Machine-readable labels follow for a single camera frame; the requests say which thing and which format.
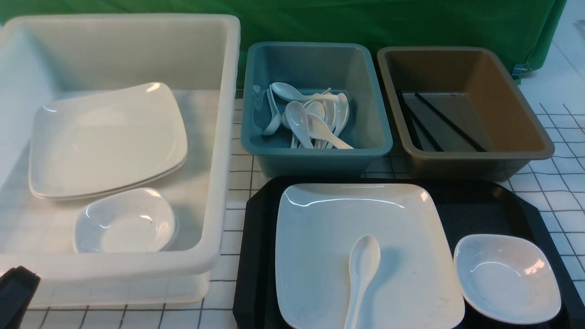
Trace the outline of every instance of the green cloth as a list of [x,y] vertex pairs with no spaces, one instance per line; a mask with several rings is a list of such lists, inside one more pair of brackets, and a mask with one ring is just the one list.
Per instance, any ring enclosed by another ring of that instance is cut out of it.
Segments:
[[385,46],[478,46],[508,69],[540,68],[566,0],[0,0],[0,21],[60,13],[227,13],[246,50],[261,41],[352,42],[375,56]]

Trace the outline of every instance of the white ceramic spoon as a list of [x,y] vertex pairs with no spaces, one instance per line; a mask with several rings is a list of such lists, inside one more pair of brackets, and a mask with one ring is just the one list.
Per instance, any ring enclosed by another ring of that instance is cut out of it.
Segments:
[[[339,97],[339,104],[335,104],[335,129],[333,130],[333,134],[338,137],[341,132],[345,129],[347,122],[349,120],[349,101],[344,93],[340,92],[338,94]],[[326,148],[330,149],[333,145],[331,143],[327,144]]]
[[352,287],[344,329],[356,329],[366,289],[380,266],[380,245],[371,235],[364,235],[349,254],[349,280]]
[[[329,92],[329,90],[331,90],[331,88],[327,88],[327,90],[325,90],[324,92],[322,92],[322,93],[320,93],[320,94],[318,94],[318,93],[315,93],[315,94],[313,94],[313,95],[325,95],[325,94],[327,94],[327,93]],[[309,105],[309,104],[310,104],[310,103],[312,103],[312,102],[314,102],[314,101],[307,101],[307,102],[304,102],[304,103],[302,103],[302,106],[304,106],[305,108],[307,108],[307,105]],[[287,118],[286,118],[284,115],[282,116],[282,124],[283,124],[283,126],[284,126],[285,128],[287,128],[287,129],[290,129],[290,127],[288,126]]]
[[278,111],[278,108],[276,107],[276,102],[274,100],[274,94],[272,93],[272,87],[270,87],[270,86],[266,90],[266,97],[268,98],[268,106],[270,107],[270,113],[272,114],[272,120],[270,121],[270,123],[268,124],[268,127],[266,127],[266,129],[264,130],[262,135],[270,136],[270,135],[274,135],[274,133],[276,132],[276,130],[280,126],[282,116],[280,115],[280,112]]
[[[323,107],[323,104],[321,104],[320,102],[312,102],[310,103],[308,106],[305,106],[305,109],[307,110],[307,113],[312,113],[318,117],[320,117],[322,120],[325,119],[325,108]],[[292,135],[292,141],[291,141],[291,148],[292,149],[296,149],[298,148],[298,141],[297,138],[295,137],[295,135]]]
[[290,102],[284,109],[284,114],[287,116],[288,126],[290,126],[292,133],[297,137],[299,142],[301,142],[304,148],[312,149],[313,144],[309,138],[307,110],[299,102]]
[[[324,121],[327,124],[327,127],[329,127],[329,130],[334,131],[335,130],[335,103],[332,101],[326,100],[326,101],[323,101],[323,105],[325,107]],[[327,145],[327,142],[325,142],[324,140],[319,140],[319,141],[317,141],[317,144],[315,144],[315,147],[318,149],[324,149],[326,145]]]
[[307,114],[309,118],[309,137],[312,139],[322,139],[333,144],[338,149],[353,149],[346,142],[335,136],[327,127],[325,121],[313,113]]
[[278,97],[289,102],[333,100],[334,102],[339,103],[339,97],[337,97],[337,95],[303,95],[295,87],[286,83],[272,83],[270,86],[272,87],[272,91],[274,91]]

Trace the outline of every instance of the white dish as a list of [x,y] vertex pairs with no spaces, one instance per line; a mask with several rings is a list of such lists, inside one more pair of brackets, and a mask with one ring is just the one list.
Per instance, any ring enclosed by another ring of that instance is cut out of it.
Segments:
[[154,252],[175,236],[167,199],[154,189],[135,189],[88,205],[73,227],[75,252]]
[[347,262],[371,234],[380,268],[358,328],[452,328],[464,302],[430,195],[410,184],[299,184],[283,193],[276,228],[276,292],[298,329],[342,328],[349,305]]
[[175,167],[172,167],[171,169],[167,170],[166,172],[151,177],[147,180],[143,180],[143,181],[139,181],[135,184],[132,185],[128,185],[128,186],[124,186],[121,187],[119,189],[114,189],[114,190],[108,190],[108,191],[103,191],[100,193],[95,193],[95,194],[88,194],[88,195],[83,195],[83,196],[76,196],[76,197],[65,197],[65,198],[49,198],[48,200],[51,201],[72,201],[72,200],[79,200],[79,199],[84,199],[84,198],[95,198],[95,197],[102,197],[102,196],[107,196],[108,194],[115,194],[115,193],[120,193],[120,192],[124,192],[124,191],[128,191],[131,189],[135,189],[139,186],[145,185],[145,184],[149,184],[155,180],[161,179],[166,175],[172,174],[174,172],[176,172],[178,169],[180,169],[184,164],[185,164],[185,160],[187,160],[186,158],[183,159],[183,161],[181,163],[179,163],[178,165],[176,165]]
[[163,83],[56,101],[35,115],[30,190],[93,196],[157,177],[186,155],[183,118]]
[[479,313],[512,324],[554,318],[561,301],[555,274],[540,248],[507,235],[468,235],[457,243],[457,275]]

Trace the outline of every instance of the metal clip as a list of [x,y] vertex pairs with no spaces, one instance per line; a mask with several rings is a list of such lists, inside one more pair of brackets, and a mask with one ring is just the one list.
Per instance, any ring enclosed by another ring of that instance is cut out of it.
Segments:
[[531,73],[530,63],[516,64],[512,69],[512,78],[516,80],[528,76]]

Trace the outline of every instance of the chopsticks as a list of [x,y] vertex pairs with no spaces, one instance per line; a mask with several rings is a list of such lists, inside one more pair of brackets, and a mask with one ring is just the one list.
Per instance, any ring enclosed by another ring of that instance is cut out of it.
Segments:
[[[435,115],[439,117],[444,123],[446,123],[451,129],[453,129],[461,138],[463,138],[467,143],[469,143],[476,152],[487,152],[485,148],[483,148],[479,143],[477,143],[471,136],[469,136],[465,131],[459,128],[453,121],[451,121],[448,117],[446,117],[443,113],[441,113],[434,105],[432,105],[428,100],[426,100],[421,94],[415,92],[414,94],[418,100],[420,100],[423,104],[425,104]],[[437,140],[432,137],[431,133],[424,127],[421,120],[417,117],[414,111],[410,108],[410,106],[404,100],[404,96],[401,91],[397,91],[398,102],[400,103],[400,107],[402,108],[403,116],[409,117],[410,120],[407,120],[407,129],[409,132],[412,130],[409,135],[411,135],[412,143],[418,149],[422,150],[421,142],[417,136],[417,132],[414,126],[414,123],[418,125],[418,128],[422,131],[425,137],[429,140],[432,146],[438,152],[444,152],[443,148],[439,145]]]
[[421,129],[422,133],[425,135],[425,137],[433,145],[435,150],[437,150],[438,152],[443,152],[443,148],[439,145],[436,139],[433,138],[430,131],[428,131],[427,128],[422,124],[421,120],[417,117],[417,115],[414,114],[414,111],[412,111],[410,106],[408,106],[408,104],[404,100],[402,92],[399,91],[397,94],[398,102],[400,103],[400,108],[402,109],[402,115],[405,117],[408,116],[410,118],[410,121],[407,121],[407,129],[409,132],[411,132],[409,133],[409,135],[412,139],[412,143],[414,144],[414,146],[417,147],[419,150],[422,150],[421,140],[418,138],[417,130],[414,126],[414,123],[416,123],[418,127]]
[[445,116],[445,114],[441,113],[436,107],[433,106],[429,101],[427,101],[423,96],[421,96],[418,92],[415,92],[414,95],[423,102],[428,108],[431,109],[438,117],[443,120],[444,123],[449,125],[451,129],[453,129],[461,138],[463,138],[467,143],[471,144],[471,146],[478,152],[487,152],[485,148],[482,148],[479,143],[477,143],[471,136],[465,133],[465,131],[461,130],[453,121]]

